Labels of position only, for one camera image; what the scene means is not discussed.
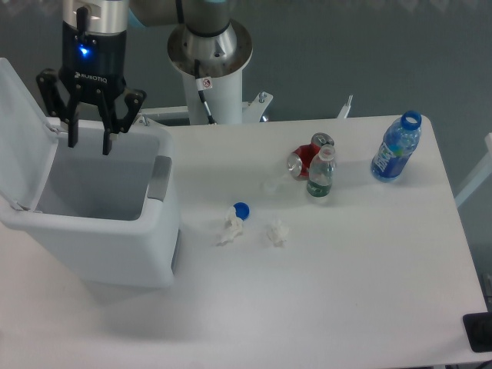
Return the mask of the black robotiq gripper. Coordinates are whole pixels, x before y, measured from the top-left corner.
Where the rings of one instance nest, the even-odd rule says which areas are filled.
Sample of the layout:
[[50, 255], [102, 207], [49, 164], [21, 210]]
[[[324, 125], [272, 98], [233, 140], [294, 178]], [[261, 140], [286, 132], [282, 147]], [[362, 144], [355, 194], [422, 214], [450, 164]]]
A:
[[128, 132], [147, 95], [128, 88], [124, 78], [127, 32], [80, 32], [62, 23], [61, 67], [46, 68], [36, 81], [49, 115], [68, 125], [68, 146], [78, 143], [78, 105], [98, 107], [104, 125], [103, 155], [111, 133]]

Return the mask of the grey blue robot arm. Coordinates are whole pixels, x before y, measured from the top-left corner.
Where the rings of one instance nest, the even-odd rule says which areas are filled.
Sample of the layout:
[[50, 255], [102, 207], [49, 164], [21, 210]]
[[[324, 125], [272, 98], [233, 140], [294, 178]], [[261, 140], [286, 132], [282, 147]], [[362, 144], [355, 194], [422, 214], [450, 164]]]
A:
[[190, 123], [242, 123], [242, 72], [253, 48], [247, 29], [231, 17], [229, 2], [65, 1], [61, 67], [41, 71], [37, 83], [47, 112], [66, 130], [69, 147], [78, 143], [82, 105], [98, 110], [104, 155], [141, 111], [147, 95], [128, 87], [124, 77], [130, 22], [173, 26], [168, 57], [181, 73]]

